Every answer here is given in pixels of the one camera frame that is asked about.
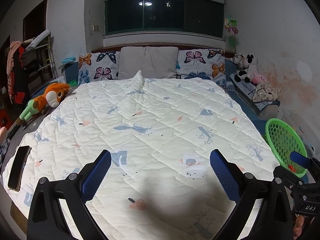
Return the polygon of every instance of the plastic basket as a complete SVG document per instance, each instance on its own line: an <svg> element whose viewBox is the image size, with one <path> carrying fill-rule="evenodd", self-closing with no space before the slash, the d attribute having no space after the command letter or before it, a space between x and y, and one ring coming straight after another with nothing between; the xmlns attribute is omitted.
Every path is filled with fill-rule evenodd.
<svg viewBox="0 0 320 240"><path fill-rule="evenodd" d="M307 157L306 149L297 133L284 121L271 118L266 123L265 140L280 165L302 178L307 170L290 160L290 153L296 151Z"/></svg>

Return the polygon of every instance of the wooden bed edge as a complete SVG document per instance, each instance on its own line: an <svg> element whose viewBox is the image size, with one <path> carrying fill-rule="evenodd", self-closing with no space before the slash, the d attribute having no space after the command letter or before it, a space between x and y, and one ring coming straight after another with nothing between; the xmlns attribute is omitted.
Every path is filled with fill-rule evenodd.
<svg viewBox="0 0 320 240"><path fill-rule="evenodd" d="M115 46L108 46L103 48L98 48L92 50L91 53L104 53L110 51L121 51L123 47L127 46L140 46L140 47L177 47L179 50L191 50L191 49L216 49L214 47L202 46L202 45L194 45L194 44L182 44L182 43L158 43L158 42L150 42L150 43L130 43L124 45L115 45ZM233 57L234 53L226 51L225 57Z"/></svg>

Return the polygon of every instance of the smartphone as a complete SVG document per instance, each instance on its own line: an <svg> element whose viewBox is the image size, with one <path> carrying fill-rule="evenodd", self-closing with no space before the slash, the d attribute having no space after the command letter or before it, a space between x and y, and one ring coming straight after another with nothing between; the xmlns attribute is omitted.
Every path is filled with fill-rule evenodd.
<svg viewBox="0 0 320 240"><path fill-rule="evenodd" d="M28 155L30 153L30 146L19 147L17 154L13 160L10 176L8 180L8 188L15 191L20 190L21 178L24 165L26 164Z"/></svg>

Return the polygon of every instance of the white quilt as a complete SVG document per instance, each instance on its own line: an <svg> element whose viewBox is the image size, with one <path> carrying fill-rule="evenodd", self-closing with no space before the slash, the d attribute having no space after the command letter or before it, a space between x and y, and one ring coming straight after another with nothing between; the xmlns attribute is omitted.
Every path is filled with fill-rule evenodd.
<svg viewBox="0 0 320 240"><path fill-rule="evenodd" d="M130 80L81 85L24 136L23 145L32 150L21 190L7 188L13 158L3 180L26 217L41 177L65 179L103 149L111 152L112 165L86 204L110 240L212 239L235 206L210 166L216 148L258 179L272 180L278 165L240 106L214 82L144 79L140 72Z"/></svg>

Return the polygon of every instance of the pink butterfly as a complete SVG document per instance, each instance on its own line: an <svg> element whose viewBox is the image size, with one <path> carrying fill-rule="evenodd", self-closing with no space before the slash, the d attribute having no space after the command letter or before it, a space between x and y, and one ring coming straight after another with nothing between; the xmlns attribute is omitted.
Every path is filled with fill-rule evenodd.
<svg viewBox="0 0 320 240"><path fill-rule="evenodd" d="M106 68L98 67L97 68L97 72L96 72L96 74L95 74L93 79L97 79L97 78L102 77L101 80L102 79L104 80L104 78L107 78L108 80L112 80L112 76L111 76L110 73L111 73L111 69L110 68L108 68L108 67L106 67Z"/></svg>
<svg viewBox="0 0 320 240"><path fill-rule="evenodd" d="M189 63L191 60L193 60L193 65L194 65L196 60L198 60L201 63L206 64L203 57L201 57L202 56L201 52L199 51L196 51L195 53L192 51L188 51L186 55L187 56L186 56L186 59L184 60L184 63Z"/></svg>

